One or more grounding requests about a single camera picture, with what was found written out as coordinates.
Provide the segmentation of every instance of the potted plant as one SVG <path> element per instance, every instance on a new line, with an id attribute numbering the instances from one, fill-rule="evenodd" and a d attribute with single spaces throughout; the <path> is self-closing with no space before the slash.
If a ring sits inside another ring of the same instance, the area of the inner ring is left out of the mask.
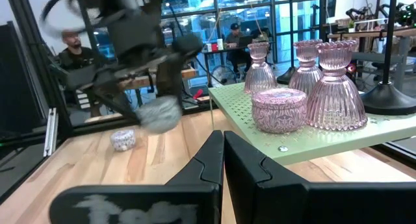
<path id="1" fill-rule="evenodd" d="M 349 32 L 355 32 L 356 31 L 356 29 L 354 28 L 354 22 L 353 21 L 350 21 L 350 23 L 348 23 L 348 31 Z"/>

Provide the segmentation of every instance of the man with cap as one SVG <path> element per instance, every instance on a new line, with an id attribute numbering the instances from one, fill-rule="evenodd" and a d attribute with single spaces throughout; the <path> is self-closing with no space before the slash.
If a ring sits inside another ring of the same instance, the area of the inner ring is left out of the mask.
<path id="1" fill-rule="evenodd" d="M 241 37 L 243 37 L 243 33 L 240 31 L 240 26 L 236 23 L 231 24 L 231 33 L 226 38 L 226 43 L 239 43 L 239 40 Z M 246 63 L 246 69 L 244 72 L 247 72 L 252 65 L 252 58 L 250 57 L 250 54 L 247 53 L 243 49 L 231 51 L 228 53 L 227 59 L 233 64 L 234 72 L 237 76 L 240 75 L 238 64 L 239 62 L 245 62 Z"/>
<path id="2" fill-rule="evenodd" d="M 77 33 L 64 31 L 62 32 L 62 42 L 68 47 L 59 53 L 58 58 L 63 69 L 66 71 L 73 71 L 83 67 L 92 65 L 94 63 L 94 53 L 90 48 L 82 47 L 81 39 Z M 103 55 L 100 55 L 102 64 L 108 64 L 109 61 Z M 64 90 L 65 102 L 67 107 L 77 105 L 75 99 L 76 93 L 70 90 Z M 99 105 L 93 97 L 88 96 L 90 100 L 91 117 L 100 116 Z"/>

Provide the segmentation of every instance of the pink glass candle holder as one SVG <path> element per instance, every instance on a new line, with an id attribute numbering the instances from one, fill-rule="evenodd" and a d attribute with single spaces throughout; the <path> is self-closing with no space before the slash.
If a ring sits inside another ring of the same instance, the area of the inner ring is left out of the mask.
<path id="1" fill-rule="evenodd" d="M 345 75 L 356 41 L 318 44 L 324 76 L 307 102 L 306 123 L 331 131 L 358 129 L 367 123 L 363 102 L 354 83 Z"/>
<path id="2" fill-rule="evenodd" d="M 268 42 L 250 44 L 248 48 L 253 64 L 247 72 L 244 91 L 246 93 L 256 93 L 276 88 L 278 86 L 276 76 L 272 68 L 265 62 Z"/>
<path id="3" fill-rule="evenodd" d="M 305 124 L 306 94 L 290 88 L 275 88 L 252 96 L 252 116 L 258 129 L 287 133 Z"/>
<path id="4" fill-rule="evenodd" d="M 293 43 L 300 67 L 294 72 L 289 82 L 289 88 L 303 91 L 309 95 L 316 83 L 324 76 L 315 65 L 315 59 L 318 57 L 316 45 L 319 43 L 322 43 L 322 40 L 305 40 Z"/>

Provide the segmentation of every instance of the laptop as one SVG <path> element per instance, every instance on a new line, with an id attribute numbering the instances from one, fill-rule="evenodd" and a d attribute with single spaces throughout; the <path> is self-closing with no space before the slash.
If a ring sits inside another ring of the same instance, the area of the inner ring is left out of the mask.
<path id="1" fill-rule="evenodd" d="M 243 36 L 239 39 L 239 47 L 247 47 L 248 44 L 253 42 L 252 36 Z"/>

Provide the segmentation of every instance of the fan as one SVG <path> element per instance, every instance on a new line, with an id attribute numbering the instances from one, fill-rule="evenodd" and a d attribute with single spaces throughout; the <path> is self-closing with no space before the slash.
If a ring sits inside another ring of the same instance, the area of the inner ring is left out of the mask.
<path id="1" fill-rule="evenodd" d="M 217 66 L 213 69 L 213 77 L 215 77 L 217 80 L 221 81 L 219 83 L 215 79 L 211 80 L 211 84 L 214 88 L 221 87 L 223 85 L 228 84 L 236 84 L 237 83 L 237 77 L 233 70 L 227 66 Z"/>

